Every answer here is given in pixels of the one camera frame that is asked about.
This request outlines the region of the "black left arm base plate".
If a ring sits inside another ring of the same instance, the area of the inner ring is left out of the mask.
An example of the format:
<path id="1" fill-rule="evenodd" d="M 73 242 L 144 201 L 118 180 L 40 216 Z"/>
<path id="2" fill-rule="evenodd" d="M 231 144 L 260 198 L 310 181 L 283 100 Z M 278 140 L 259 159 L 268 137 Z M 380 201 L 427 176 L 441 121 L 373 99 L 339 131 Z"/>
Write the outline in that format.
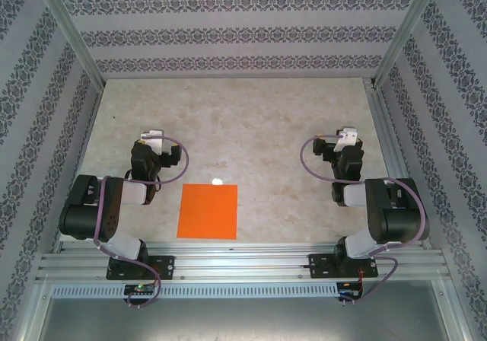
<path id="1" fill-rule="evenodd" d="M 175 258 L 172 256 L 150 256 L 147 266 L 157 272 L 161 280 L 171 280 L 173 278 Z M 109 259 L 107 280 L 155 280 L 154 273 L 144 266 L 134 263 Z"/>

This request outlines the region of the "grey sheet metal panel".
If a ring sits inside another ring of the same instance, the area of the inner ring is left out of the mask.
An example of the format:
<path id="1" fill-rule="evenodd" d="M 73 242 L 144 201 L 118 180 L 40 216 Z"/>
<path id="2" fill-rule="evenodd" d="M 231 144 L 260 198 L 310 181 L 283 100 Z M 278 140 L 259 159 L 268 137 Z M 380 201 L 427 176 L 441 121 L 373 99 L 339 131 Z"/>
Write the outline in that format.
<path id="1" fill-rule="evenodd" d="M 438 311 L 331 298 L 161 300 L 132 310 L 120 300 L 56 299 L 40 341 L 449 341 Z"/>

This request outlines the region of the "wide aluminium mounting rail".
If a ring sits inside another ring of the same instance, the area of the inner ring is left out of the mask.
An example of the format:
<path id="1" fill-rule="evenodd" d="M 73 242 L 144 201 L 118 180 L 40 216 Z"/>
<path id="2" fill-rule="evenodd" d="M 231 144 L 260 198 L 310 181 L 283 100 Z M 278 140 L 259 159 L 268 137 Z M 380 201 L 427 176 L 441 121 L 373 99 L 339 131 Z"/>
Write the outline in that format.
<path id="1" fill-rule="evenodd" d="M 154 255 L 173 256 L 174 282 L 292 282 L 311 280 L 312 253 L 331 253 L 332 244 L 230 244 L 150 242 Z M 450 279 L 442 250 L 413 244 L 388 251 L 398 260 L 394 280 Z M 108 258 L 87 241 L 65 241 L 57 253 L 45 253 L 37 283 L 105 283 Z"/>

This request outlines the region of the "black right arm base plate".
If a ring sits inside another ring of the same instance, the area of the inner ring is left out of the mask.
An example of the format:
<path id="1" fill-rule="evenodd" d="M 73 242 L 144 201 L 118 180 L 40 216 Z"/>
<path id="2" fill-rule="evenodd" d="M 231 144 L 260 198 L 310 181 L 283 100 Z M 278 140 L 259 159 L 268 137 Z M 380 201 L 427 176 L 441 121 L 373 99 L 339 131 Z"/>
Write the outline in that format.
<path id="1" fill-rule="evenodd" d="M 331 253 L 315 253 L 308 256 L 305 268 L 310 270 L 312 279 L 348 279 L 358 278 L 359 271 L 364 278 L 378 277 L 377 264 L 372 259 L 337 260 Z"/>

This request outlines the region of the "aluminium frame post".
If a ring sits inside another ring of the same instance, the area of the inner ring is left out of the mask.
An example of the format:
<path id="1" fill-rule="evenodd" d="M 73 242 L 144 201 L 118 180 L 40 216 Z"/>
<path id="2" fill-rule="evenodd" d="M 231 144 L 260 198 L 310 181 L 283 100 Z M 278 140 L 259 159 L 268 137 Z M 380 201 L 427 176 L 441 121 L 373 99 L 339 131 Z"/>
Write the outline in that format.
<path id="1" fill-rule="evenodd" d="M 389 70 L 392 69 L 394 62 L 401 53 L 416 24 L 419 22 L 421 14 L 428 3 L 429 0 L 412 0 L 405 17 L 397 29 L 397 32 L 395 33 L 391 44 L 388 46 L 387 51 L 377 68 L 377 72 L 372 79 L 375 88 L 380 87 L 384 83 L 389 74 Z"/>
<path id="2" fill-rule="evenodd" d="M 80 31 L 75 26 L 64 2 L 62 0 L 44 0 L 44 2 L 49 7 L 53 17 L 56 19 L 65 38 L 72 46 L 72 49 L 79 58 L 95 88 L 102 92 L 106 85 L 106 80 L 91 55 Z"/>

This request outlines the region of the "aluminium frame beam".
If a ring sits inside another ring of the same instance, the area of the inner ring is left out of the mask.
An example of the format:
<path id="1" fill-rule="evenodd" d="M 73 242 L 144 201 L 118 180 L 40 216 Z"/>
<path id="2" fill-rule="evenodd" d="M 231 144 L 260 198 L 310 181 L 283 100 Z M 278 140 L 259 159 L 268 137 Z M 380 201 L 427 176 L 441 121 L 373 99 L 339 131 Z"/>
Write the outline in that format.
<path id="1" fill-rule="evenodd" d="M 474 341 L 452 280 L 432 280 L 436 302 L 449 341 Z"/>
<path id="2" fill-rule="evenodd" d="M 11 341 L 40 341 L 52 292 L 53 286 L 46 279 L 35 281 Z"/>

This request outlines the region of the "aluminium side rail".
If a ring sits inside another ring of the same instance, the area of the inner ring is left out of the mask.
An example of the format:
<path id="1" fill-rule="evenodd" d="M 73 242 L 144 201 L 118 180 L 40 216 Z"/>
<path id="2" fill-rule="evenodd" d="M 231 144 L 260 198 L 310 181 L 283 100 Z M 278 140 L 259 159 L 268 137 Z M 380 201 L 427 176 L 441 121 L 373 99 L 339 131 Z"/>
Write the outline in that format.
<path id="1" fill-rule="evenodd" d="M 395 178 L 408 177 L 409 172 L 384 99 L 366 79 L 363 82 L 387 173 Z"/>
<path id="2" fill-rule="evenodd" d="M 85 157 L 86 151 L 88 149 L 88 143 L 89 143 L 89 140 L 91 137 L 93 127 L 94 127 L 94 121 L 96 119 L 97 112 L 99 110 L 100 101 L 102 99 L 103 93 L 104 93 L 104 90 L 101 90 L 101 92 L 97 92 L 97 94 L 94 98 L 94 102 L 93 102 L 93 105 L 91 107 L 89 116 L 87 117 L 87 120 L 85 121 L 85 123 L 83 125 L 81 141 L 79 142 L 77 155 L 75 157 L 75 166 L 74 166 L 73 172 L 70 176 L 68 186 L 66 188 L 66 193 L 65 193 L 65 197 L 63 198 L 63 201 L 61 204 L 61 209 L 64 209 L 65 203 L 69 198 L 72 187 L 74 186 L 76 177 L 79 175 L 80 169 L 82 168 L 84 157 Z M 62 234 L 61 234 L 60 229 L 59 229 L 59 219 L 57 219 L 56 220 L 56 230 L 55 230 L 52 246 L 49 250 L 50 253 L 58 253 L 60 251 L 60 247 L 61 247 L 60 243 L 62 242 L 61 235 Z"/>

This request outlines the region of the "orange cloth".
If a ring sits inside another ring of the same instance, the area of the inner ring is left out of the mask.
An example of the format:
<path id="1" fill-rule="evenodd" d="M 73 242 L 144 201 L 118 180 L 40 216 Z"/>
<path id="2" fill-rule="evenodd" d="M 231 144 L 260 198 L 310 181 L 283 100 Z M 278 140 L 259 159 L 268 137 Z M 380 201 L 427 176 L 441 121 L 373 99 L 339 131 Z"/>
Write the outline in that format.
<path id="1" fill-rule="evenodd" d="M 178 238 L 236 240 L 237 185 L 183 184 Z"/>

